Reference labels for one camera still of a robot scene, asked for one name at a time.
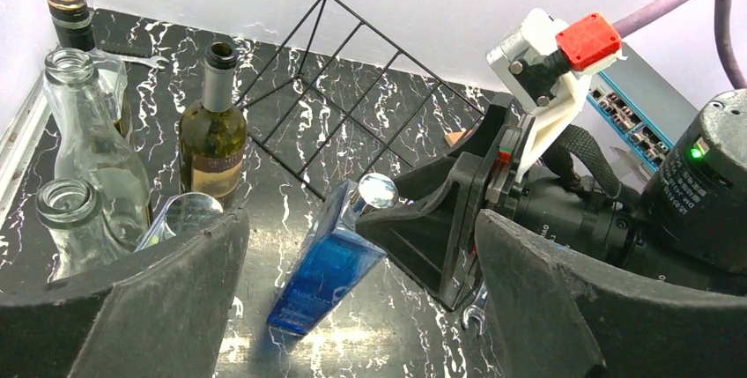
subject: black marble tabletop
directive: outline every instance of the black marble tabletop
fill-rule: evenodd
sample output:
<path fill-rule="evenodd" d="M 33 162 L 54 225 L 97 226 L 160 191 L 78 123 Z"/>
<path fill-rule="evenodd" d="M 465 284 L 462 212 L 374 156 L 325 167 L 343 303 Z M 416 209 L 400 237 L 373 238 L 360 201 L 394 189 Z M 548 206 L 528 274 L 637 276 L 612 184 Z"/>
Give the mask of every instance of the black marble tabletop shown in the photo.
<path fill-rule="evenodd" d="M 238 95 L 268 62 L 277 47 L 238 37 L 97 10 L 98 40 L 151 47 L 170 61 L 165 71 L 142 65 L 128 67 L 127 94 L 133 107 L 138 154 L 152 180 L 155 211 L 178 192 L 175 124 L 185 107 L 200 97 L 206 46 L 229 39 L 240 51 L 234 86 Z M 298 68 L 302 52 L 287 49 L 262 74 L 248 99 L 281 84 Z M 329 58 L 309 55 L 307 76 Z M 284 163 L 300 169 L 334 131 L 303 173 L 323 193 L 343 178 L 355 179 L 403 125 L 391 150 L 373 170 L 397 175 L 446 148 L 444 133 L 464 130 L 478 112 L 462 99 L 441 90 L 427 96 L 432 83 L 396 70 L 387 72 L 366 99 L 344 119 L 355 94 L 379 76 L 372 65 L 335 60 L 316 81 L 332 100 L 311 92 L 272 134 L 267 146 Z M 485 107 L 492 94 L 455 86 L 470 102 Z M 250 107 L 248 124 L 255 137 L 266 137 L 298 96 L 297 85 Z M 410 119 L 419 102 L 429 100 Z M 8 217 L 0 229 L 0 291 L 13 293 L 46 283 L 56 261 L 55 245 L 34 211 L 41 184 L 53 178 L 60 136 L 50 118 L 26 170 Z M 265 319 L 276 289 L 296 256 L 321 201 L 276 160 L 252 143 L 238 197 L 252 211 L 248 252 L 214 376 L 502 376 L 498 339 L 490 330 L 476 335 L 462 330 L 458 312 L 446 312 L 394 264 L 385 260 L 342 303 L 298 342 L 268 330 Z"/>

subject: screw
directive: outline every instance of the screw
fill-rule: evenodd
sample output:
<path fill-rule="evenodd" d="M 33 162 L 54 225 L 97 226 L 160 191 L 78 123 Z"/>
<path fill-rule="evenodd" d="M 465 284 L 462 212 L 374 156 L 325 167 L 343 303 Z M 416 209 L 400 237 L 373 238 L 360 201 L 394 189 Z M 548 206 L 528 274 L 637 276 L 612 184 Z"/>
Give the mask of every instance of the screw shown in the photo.
<path fill-rule="evenodd" d="M 508 72 L 514 75 L 521 74 L 522 70 L 524 70 L 524 66 L 521 65 L 519 61 L 513 61 L 511 65 L 508 66 Z"/>

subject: metal wrench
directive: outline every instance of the metal wrench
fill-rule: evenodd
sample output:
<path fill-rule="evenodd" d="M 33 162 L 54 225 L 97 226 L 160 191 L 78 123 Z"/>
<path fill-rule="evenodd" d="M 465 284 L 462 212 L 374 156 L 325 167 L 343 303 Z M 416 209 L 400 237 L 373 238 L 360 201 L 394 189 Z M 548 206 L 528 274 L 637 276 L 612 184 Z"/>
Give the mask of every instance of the metal wrench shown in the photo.
<path fill-rule="evenodd" d="M 464 329 L 470 327 L 470 319 L 475 319 L 479 322 L 480 328 L 477 330 L 477 334 L 482 336 L 487 328 L 487 321 L 485 320 L 485 305 L 488 302 L 488 287 L 485 286 L 485 282 L 480 286 L 477 291 L 477 296 L 472 304 L 464 308 L 462 311 L 462 326 Z"/>
<path fill-rule="evenodd" d="M 141 65 L 145 65 L 151 68 L 156 68 L 158 70 L 165 70 L 166 66 L 168 65 L 168 59 L 166 59 L 163 56 L 151 56 L 150 58 L 138 58 L 137 56 L 126 56 L 126 55 L 119 55 L 119 57 L 125 62 L 125 63 L 139 63 Z"/>

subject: wire rack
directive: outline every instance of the wire rack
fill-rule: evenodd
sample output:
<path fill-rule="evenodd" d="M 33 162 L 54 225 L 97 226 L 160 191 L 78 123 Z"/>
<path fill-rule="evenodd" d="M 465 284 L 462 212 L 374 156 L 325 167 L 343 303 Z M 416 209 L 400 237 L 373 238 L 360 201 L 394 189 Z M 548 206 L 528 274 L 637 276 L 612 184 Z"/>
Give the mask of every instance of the wire rack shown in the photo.
<path fill-rule="evenodd" d="M 320 21 L 322 19 L 322 14 L 325 11 L 325 8 L 329 8 L 330 3 L 334 3 L 340 8 L 344 10 L 347 14 L 352 16 L 354 20 L 357 21 L 357 25 L 353 27 L 352 31 L 345 37 L 340 43 L 340 45 L 337 47 L 337 49 L 329 56 L 327 57 L 327 62 L 324 63 L 322 68 L 315 72 L 313 77 L 310 77 L 309 71 L 307 69 L 307 60 L 309 54 L 312 54 L 310 52 L 310 49 L 314 43 L 314 38 L 317 37 L 318 33 L 320 32 Z M 294 35 L 301 29 L 301 27 L 306 24 L 307 21 L 312 17 L 312 14 L 317 11 L 316 13 L 316 20 L 314 21 L 314 26 L 311 30 L 311 34 L 308 39 L 308 43 L 304 49 L 300 52 L 300 63 L 297 69 L 295 69 L 295 74 L 289 73 L 289 77 L 287 80 L 282 80 L 282 82 L 279 85 L 274 85 L 268 92 L 265 92 L 261 95 L 259 95 L 256 98 L 253 98 L 250 101 L 247 101 L 247 95 L 249 92 L 251 92 L 252 88 L 255 86 L 257 81 L 265 74 L 266 71 L 268 71 L 268 68 L 277 61 L 278 57 L 280 56 L 281 52 L 287 49 L 293 49 L 288 46 L 289 41 L 293 38 Z M 338 55 L 343 51 L 343 49 L 348 46 L 351 43 L 351 40 L 356 35 L 356 33 L 359 33 L 362 29 L 369 29 L 371 32 L 375 33 L 379 36 L 383 41 L 385 41 L 393 50 L 394 55 L 389 58 L 388 62 L 383 66 L 381 71 L 379 72 L 378 77 L 369 85 L 364 92 L 361 92 L 359 94 L 355 95 L 355 101 L 352 103 L 351 107 L 348 109 L 343 108 L 335 102 L 332 98 L 330 98 L 323 90 L 320 90 L 314 83 L 317 83 L 317 80 L 319 77 L 321 77 L 325 71 L 330 67 L 330 65 L 335 62 Z M 355 109 L 360 105 L 360 103 L 366 98 L 366 96 L 374 89 L 376 84 L 381 80 L 384 75 L 390 71 L 392 65 L 395 63 L 395 61 L 400 58 L 405 57 L 410 62 L 417 65 L 422 71 L 425 72 L 425 77 L 430 78 L 429 82 L 433 82 L 430 85 L 430 88 L 428 88 L 425 92 L 425 95 L 419 95 L 421 100 L 418 104 L 413 105 L 413 109 L 408 114 L 408 118 L 405 122 L 403 122 L 396 130 L 394 135 L 385 138 L 380 136 L 379 134 L 373 132 L 369 126 L 364 124 L 360 119 L 356 118 L 353 115 L 353 112 Z M 470 128 L 474 127 L 474 125 L 482 118 L 483 111 L 482 109 L 477 106 L 472 100 L 466 98 L 461 92 L 454 89 L 452 85 L 450 85 L 448 82 L 441 79 L 438 75 L 433 73 L 431 70 L 429 70 L 427 67 L 425 67 L 420 61 L 415 59 L 412 55 L 410 55 L 406 50 L 402 49 L 399 45 L 394 43 L 389 37 L 384 35 L 382 32 L 380 32 L 376 27 L 372 26 L 368 21 L 363 19 L 360 15 L 358 15 L 357 12 L 352 10 L 350 7 L 348 7 L 346 4 L 341 2 L 340 0 L 316 0 L 316 2 L 311 6 L 311 8 L 306 12 L 306 14 L 303 16 L 303 18 L 299 21 L 299 23 L 292 29 L 291 33 L 285 38 L 285 40 L 279 45 L 277 48 L 275 55 L 259 70 L 258 74 L 254 79 L 250 82 L 246 90 L 242 92 L 239 96 L 239 98 L 234 102 L 236 106 L 243 108 L 249 108 L 254 106 L 255 104 L 259 103 L 262 100 L 265 100 L 269 97 L 272 97 L 273 95 L 277 95 L 280 90 L 285 88 L 288 85 L 294 85 L 294 84 L 302 84 L 302 91 L 296 92 L 296 99 L 293 102 L 293 104 L 285 111 L 284 114 L 282 114 L 277 122 L 275 123 L 275 126 L 271 128 L 271 130 L 268 133 L 263 133 L 263 135 L 257 136 L 253 132 L 249 131 L 249 136 L 254 141 L 254 143 L 261 148 L 264 152 L 267 152 L 279 165 L 281 165 L 283 168 L 285 168 L 290 174 L 292 174 L 293 177 L 295 177 L 298 181 L 302 182 L 306 185 L 306 187 L 314 193 L 317 197 L 319 197 L 322 201 L 324 200 L 323 191 L 321 189 L 318 189 L 315 187 L 315 185 L 308 180 L 304 178 L 304 173 L 309 169 L 309 167 L 314 163 L 314 161 L 317 159 L 319 154 L 322 152 L 322 149 L 328 145 L 328 143 L 331 141 L 333 136 L 335 136 L 335 133 L 342 127 L 342 125 L 346 122 L 353 122 L 358 128 L 363 130 L 370 138 L 378 141 L 378 143 L 381 145 L 380 150 L 375 154 L 375 156 L 368 162 L 367 166 L 364 168 L 364 170 L 359 174 L 358 177 L 355 177 L 355 181 L 359 181 L 359 179 L 371 171 L 371 169 L 374 167 L 374 164 L 377 160 L 381 158 L 382 155 L 384 155 L 387 151 L 390 151 L 396 156 L 398 159 L 402 161 L 404 165 L 407 167 L 413 168 L 414 165 L 412 165 L 412 162 L 408 161 L 402 154 L 395 151 L 391 146 L 392 143 L 397 140 L 397 138 L 400 136 L 400 134 L 408 127 L 408 124 L 410 121 L 415 117 L 417 112 L 426 104 L 427 101 L 433 96 L 433 94 L 441 89 L 442 91 L 449 91 L 453 93 L 456 97 L 463 100 L 469 107 L 474 109 L 474 111 L 477 113 L 477 118 L 475 121 L 471 124 Z M 268 142 L 273 138 L 273 135 L 277 133 L 278 129 L 280 129 L 281 124 L 292 114 L 293 110 L 299 105 L 300 102 L 304 100 L 308 95 L 315 94 L 319 97 L 326 100 L 327 103 L 329 103 L 332 107 L 338 109 L 342 115 L 342 120 L 331 130 L 327 137 L 316 146 L 316 149 L 311 154 L 311 156 L 308 157 L 308 159 L 304 162 L 303 166 L 301 168 L 292 167 L 289 165 L 288 162 L 286 162 L 284 159 L 282 159 L 281 156 L 278 156 L 278 154 L 273 151 L 269 145 Z"/>

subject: green indicator light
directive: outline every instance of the green indicator light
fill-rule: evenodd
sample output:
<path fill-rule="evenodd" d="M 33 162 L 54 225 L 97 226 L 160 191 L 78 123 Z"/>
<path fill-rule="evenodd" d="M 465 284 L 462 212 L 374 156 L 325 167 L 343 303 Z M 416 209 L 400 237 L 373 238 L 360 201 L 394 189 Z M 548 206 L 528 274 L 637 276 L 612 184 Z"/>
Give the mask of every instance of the green indicator light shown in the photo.
<path fill-rule="evenodd" d="M 703 151 L 698 149 L 697 147 L 693 147 L 690 149 L 690 156 L 692 156 L 693 159 L 700 159 L 703 158 Z"/>

